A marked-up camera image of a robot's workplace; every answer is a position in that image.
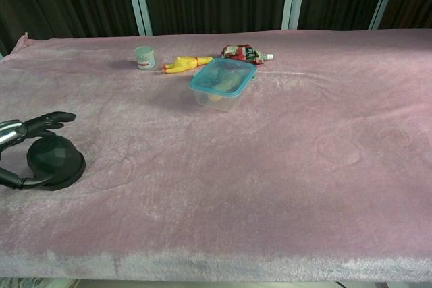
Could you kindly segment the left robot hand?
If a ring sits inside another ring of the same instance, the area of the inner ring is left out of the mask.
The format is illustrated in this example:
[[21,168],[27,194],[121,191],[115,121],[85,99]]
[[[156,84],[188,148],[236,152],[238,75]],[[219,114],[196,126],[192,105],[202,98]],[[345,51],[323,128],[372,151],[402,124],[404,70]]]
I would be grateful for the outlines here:
[[25,122],[2,122],[1,151],[29,138],[36,138],[37,141],[32,143],[26,154],[34,176],[20,177],[1,169],[1,185],[20,190],[37,187],[60,190],[76,182],[86,167],[84,156],[70,140],[54,132],[75,118],[73,113],[55,111]]

